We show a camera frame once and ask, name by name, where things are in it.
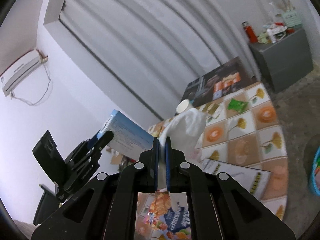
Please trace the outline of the pink blue snack bag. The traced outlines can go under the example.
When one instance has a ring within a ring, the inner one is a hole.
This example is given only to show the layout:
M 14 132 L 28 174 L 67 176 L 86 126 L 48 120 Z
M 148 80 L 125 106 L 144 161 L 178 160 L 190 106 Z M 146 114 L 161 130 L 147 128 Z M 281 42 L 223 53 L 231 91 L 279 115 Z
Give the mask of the pink blue snack bag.
M 151 228 L 149 239 L 192 239 L 188 208 L 178 206 L 174 211 L 167 192 L 156 192 L 146 207 L 144 223 Z

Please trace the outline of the light blue carton box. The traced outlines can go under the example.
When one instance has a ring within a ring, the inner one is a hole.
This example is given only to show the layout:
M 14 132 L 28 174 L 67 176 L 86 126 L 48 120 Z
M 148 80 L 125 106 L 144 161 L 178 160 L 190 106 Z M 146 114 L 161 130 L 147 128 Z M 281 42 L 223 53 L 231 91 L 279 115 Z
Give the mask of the light blue carton box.
M 153 136 L 118 110 L 112 111 L 97 138 L 100 139 L 107 131 L 113 133 L 108 146 L 133 160 L 137 161 L 142 152 L 152 149 Z

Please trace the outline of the white tissue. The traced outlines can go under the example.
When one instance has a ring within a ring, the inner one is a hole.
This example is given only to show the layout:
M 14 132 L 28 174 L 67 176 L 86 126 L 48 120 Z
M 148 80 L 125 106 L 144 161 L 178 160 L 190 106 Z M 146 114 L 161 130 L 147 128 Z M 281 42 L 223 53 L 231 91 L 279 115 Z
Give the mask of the white tissue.
M 191 155 L 195 151 L 196 144 L 204 132 L 206 126 L 206 114 L 192 108 L 177 115 L 164 129 L 159 137 L 160 154 L 158 170 L 158 189 L 167 187 L 165 171 L 165 141 L 170 137 L 171 146 L 175 150 L 184 153 L 187 161 L 191 160 Z

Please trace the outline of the blue mesh trash bin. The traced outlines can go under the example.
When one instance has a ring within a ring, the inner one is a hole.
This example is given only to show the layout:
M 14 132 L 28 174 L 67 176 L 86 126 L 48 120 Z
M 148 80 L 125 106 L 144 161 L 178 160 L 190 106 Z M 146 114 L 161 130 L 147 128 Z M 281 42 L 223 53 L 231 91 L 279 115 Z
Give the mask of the blue mesh trash bin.
M 320 196 L 320 191 L 319 191 L 319 153 L 320 153 L 320 148 L 317 149 L 317 152 L 315 153 L 315 156 L 313 158 L 311 173 L 310 173 L 310 177 L 309 177 L 309 189 L 316 196 Z

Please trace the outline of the long grey printed box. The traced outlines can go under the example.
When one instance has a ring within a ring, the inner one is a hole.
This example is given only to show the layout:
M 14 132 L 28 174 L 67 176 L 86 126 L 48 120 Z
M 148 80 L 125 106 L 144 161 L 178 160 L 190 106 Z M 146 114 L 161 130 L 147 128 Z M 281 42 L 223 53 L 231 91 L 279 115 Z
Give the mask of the long grey printed box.
M 271 178 L 269 171 L 232 165 L 208 158 L 201 161 L 201 168 L 204 172 L 213 175 L 221 172 L 227 173 L 258 200 L 261 200 Z

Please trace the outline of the patterned tablecloth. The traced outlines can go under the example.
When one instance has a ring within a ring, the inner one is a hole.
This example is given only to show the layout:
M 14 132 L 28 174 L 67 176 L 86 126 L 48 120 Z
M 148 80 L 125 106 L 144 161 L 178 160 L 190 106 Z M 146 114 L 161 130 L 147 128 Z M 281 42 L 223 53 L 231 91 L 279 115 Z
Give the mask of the patterned tablecloth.
M 248 102 L 245 111 L 238 113 L 228 110 L 231 99 Z M 191 160 L 186 161 L 201 170 L 201 161 L 208 158 L 271 172 L 271 178 L 259 202 L 282 221 L 289 180 L 287 152 L 276 111 L 264 85 L 249 85 L 196 109 L 206 114 L 206 126 Z M 151 126 L 149 133 L 159 139 L 174 118 Z M 178 206 L 189 210 L 186 193 L 171 193 L 167 187 L 157 189 L 156 192 L 169 194 L 174 211 Z M 151 236 L 151 228 L 144 223 L 144 218 L 148 212 L 146 206 L 152 202 L 155 193 L 138 195 L 135 239 L 149 239 Z

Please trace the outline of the small green snack packet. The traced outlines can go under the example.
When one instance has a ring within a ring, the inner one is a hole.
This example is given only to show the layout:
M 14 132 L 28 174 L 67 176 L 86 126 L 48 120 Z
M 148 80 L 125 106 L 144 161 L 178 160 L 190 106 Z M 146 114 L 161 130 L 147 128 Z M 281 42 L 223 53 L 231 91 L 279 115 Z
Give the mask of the small green snack packet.
M 248 106 L 248 102 L 231 99 L 227 109 L 238 113 L 243 113 Z

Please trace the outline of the white paper cup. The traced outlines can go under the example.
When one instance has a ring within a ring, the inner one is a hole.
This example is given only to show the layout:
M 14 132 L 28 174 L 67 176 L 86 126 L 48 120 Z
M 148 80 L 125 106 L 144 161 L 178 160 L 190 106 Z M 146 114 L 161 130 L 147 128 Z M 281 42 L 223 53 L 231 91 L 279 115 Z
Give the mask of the white paper cup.
M 192 109 L 193 105 L 191 104 L 189 99 L 182 100 L 178 106 L 176 107 L 176 114 L 181 114 L 189 109 Z

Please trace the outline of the white air conditioner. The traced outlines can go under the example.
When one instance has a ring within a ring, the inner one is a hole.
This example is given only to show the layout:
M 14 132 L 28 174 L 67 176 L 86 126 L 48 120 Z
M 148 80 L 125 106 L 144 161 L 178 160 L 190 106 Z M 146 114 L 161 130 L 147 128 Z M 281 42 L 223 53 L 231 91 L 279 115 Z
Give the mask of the white air conditioner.
M 1 75 L 1 87 L 4 95 L 8 96 L 25 77 L 47 60 L 48 56 L 44 56 L 37 49 L 19 57 Z

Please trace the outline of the dark poster board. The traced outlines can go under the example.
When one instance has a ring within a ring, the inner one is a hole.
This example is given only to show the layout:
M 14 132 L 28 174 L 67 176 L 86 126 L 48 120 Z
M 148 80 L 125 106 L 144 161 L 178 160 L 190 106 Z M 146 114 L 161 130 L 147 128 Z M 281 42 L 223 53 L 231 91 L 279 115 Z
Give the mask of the dark poster board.
M 227 96 L 255 83 L 256 79 L 248 74 L 239 57 L 224 63 L 189 83 L 182 100 L 189 100 L 193 107 Z

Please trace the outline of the grey cabinet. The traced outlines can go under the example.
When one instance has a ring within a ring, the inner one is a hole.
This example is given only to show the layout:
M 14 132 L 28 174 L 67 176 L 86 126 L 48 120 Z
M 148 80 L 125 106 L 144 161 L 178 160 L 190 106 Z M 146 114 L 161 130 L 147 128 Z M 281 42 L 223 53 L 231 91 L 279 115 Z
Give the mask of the grey cabinet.
M 287 89 L 313 70 L 306 32 L 298 28 L 276 43 L 249 44 L 262 77 L 275 93 Z

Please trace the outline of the grey curtain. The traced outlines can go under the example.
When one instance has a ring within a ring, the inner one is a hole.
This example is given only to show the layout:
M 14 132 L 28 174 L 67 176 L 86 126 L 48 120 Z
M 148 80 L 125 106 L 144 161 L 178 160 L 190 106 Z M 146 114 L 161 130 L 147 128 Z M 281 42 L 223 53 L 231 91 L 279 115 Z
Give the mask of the grey curtain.
M 174 114 L 187 84 L 238 57 L 261 73 L 242 23 L 267 0 L 44 0 L 43 25 L 73 63 L 142 125 Z

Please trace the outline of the red thermos bottle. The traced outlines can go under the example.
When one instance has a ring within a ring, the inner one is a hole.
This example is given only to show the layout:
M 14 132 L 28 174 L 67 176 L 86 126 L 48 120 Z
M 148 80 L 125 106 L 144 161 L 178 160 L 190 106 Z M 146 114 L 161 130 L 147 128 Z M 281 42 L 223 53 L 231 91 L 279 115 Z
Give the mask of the red thermos bottle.
M 242 27 L 243 27 L 246 35 L 248 36 L 249 41 L 251 43 L 258 43 L 258 38 L 255 35 L 255 32 L 253 31 L 251 25 L 247 21 L 242 22 Z

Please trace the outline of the small white bottle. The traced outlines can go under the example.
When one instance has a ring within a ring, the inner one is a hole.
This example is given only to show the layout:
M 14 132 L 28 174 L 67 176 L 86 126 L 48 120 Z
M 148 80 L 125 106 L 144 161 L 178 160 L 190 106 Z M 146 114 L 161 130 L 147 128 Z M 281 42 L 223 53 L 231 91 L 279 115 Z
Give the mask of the small white bottle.
M 277 39 L 275 38 L 274 34 L 273 34 L 273 31 L 271 29 L 267 29 L 266 30 L 268 36 L 269 36 L 269 39 L 272 43 L 276 43 Z

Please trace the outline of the mint green desk calendar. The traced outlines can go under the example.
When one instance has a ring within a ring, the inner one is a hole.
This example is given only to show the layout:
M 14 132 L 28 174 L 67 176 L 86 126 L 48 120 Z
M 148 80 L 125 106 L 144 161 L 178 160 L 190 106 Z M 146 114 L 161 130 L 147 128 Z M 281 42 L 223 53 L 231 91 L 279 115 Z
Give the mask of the mint green desk calendar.
M 284 20 L 285 25 L 288 28 L 294 28 L 295 26 L 301 26 L 302 22 L 298 16 L 296 10 L 289 10 L 282 13 L 282 18 Z

